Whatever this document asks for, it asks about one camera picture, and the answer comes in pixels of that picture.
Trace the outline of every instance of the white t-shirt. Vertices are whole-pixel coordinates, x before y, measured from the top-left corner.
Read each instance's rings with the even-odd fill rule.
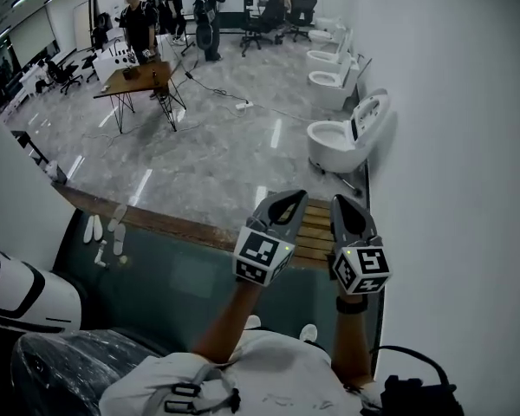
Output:
[[[208,363],[196,354],[175,353],[146,358],[102,395],[102,416],[141,416],[157,387],[191,380]],[[246,330],[224,374],[235,383],[247,416],[316,414],[356,416],[362,401],[379,405],[380,390],[369,384],[362,395],[347,392],[322,349],[262,330]],[[232,415],[229,407],[216,415]]]

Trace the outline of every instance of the power strip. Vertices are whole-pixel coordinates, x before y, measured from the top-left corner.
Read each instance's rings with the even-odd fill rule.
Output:
[[[235,105],[237,111],[244,111],[248,107],[254,107],[254,104],[247,101],[246,103],[239,103],[238,105]]]

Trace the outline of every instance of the green floor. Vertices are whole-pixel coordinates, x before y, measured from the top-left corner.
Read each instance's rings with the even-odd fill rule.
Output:
[[[227,303],[235,288],[231,254],[189,244],[150,231],[127,227],[125,266],[112,253],[114,234],[107,232],[102,258],[109,269],[94,264],[98,244],[85,245],[88,221],[83,214],[65,243],[55,270],[76,276],[94,298],[99,327],[136,327],[190,348]],[[286,269],[257,305],[264,326],[298,336],[307,323],[319,330],[318,342],[331,352],[335,328],[336,285],[324,270]],[[378,295],[370,296],[366,316],[370,346],[378,319]]]

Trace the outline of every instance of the black wrist strap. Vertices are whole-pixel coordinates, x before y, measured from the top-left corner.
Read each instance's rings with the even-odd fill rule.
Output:
[[[359,315],[367,310],[367,295],[362,295],[362,302],[347,303],[337,296],[337,311],[344,315]]]

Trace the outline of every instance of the gray marble floor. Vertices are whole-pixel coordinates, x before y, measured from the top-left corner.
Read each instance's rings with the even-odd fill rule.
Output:
[[[332,112],[311,105],[308,43],[288,38],[281,46],[252,47],[242,58],[239,40],[222,36],[224,60],[205,64],[200,54],[192,75],[208,88],[250,100],[255,106],[245,113],[235,109],[240,101],[187,80],[179,67],[173,80],[187,110],[177,133],[158,102],[138,93],[135,114],[125,111],[119,135],[113,116],[103,123],[112,112],[110,100],[93,99],[101,88],[96,79],[72,87],[67,96],[55,88],[26,101],[8,126],[28,131],[66,174],[81,156],[68,181],[74,188],[229,230],[237,230],[269,191],[303,188],[319,199],[350,195],[335,176],[321,175],[308,162],[309,123],[345,120],[352,112],[350,106]],[[78,54],[75,64],[85,55]],[[196,60],[196,49],[190,49],[183,65],[192,69]],[[363,174],[348,179],[364,189]]]

